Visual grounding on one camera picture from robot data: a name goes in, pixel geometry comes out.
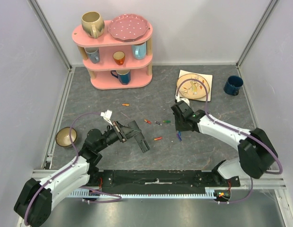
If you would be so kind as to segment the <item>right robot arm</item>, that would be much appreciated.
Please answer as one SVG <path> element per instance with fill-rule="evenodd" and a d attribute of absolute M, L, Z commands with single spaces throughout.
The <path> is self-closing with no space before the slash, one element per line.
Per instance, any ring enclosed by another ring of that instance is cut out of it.
<path fill-rule="evenodd" d="M 215 167 L 211 179 L 217 186 L 223 186 L 238 175 L 259 179 L 278 159 L 270 139 L 260 128 L 250 131 L 235 127 L 217 120 L 204 110 L 194 112 L 184 101 L 175 103 L 171 109 L 177 131 L 209 135 L 238 151 L 238 158 L 222 161 Z"/>

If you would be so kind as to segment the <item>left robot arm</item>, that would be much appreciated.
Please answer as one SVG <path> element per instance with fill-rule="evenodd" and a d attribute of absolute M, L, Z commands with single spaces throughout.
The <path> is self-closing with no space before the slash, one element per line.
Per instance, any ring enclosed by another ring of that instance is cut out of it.
<path fill-rule="evenodd" d="M 71 162 L 41 180 L 31 178 L 26 181 L 14 211 L 24 220 L 26 226 L 41 226 L 54 207 L 71 192 L 86 184 L 97 184 L 99 175 L 96 165 L 102 158 L 102 150 L 117 141 L 126 142 L 132 137 L 137 142 L 144 140 L 136 121 L 129 122 L 127 126 L 115 121 L 105 132 L 91 129 L 81 150 Z"/>

